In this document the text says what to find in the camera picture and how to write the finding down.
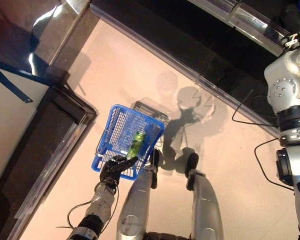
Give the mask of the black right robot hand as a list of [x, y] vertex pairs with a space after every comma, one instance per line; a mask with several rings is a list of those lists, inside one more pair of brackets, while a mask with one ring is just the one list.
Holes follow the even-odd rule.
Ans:
[[289, 4], [281, 13], [283, 28], [290, 33], [300, 32], [300, 10], [295, 4]]

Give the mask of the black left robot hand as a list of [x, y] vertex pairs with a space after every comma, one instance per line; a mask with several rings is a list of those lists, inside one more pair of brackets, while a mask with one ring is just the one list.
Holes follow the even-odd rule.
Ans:
[[115, 189], [119, 185], [121, 173], [132, 167], [138, 160], [137, 156], [130, 159], [120, 155], [112, 157], [102, 167], [99, 176], [100, 181]]

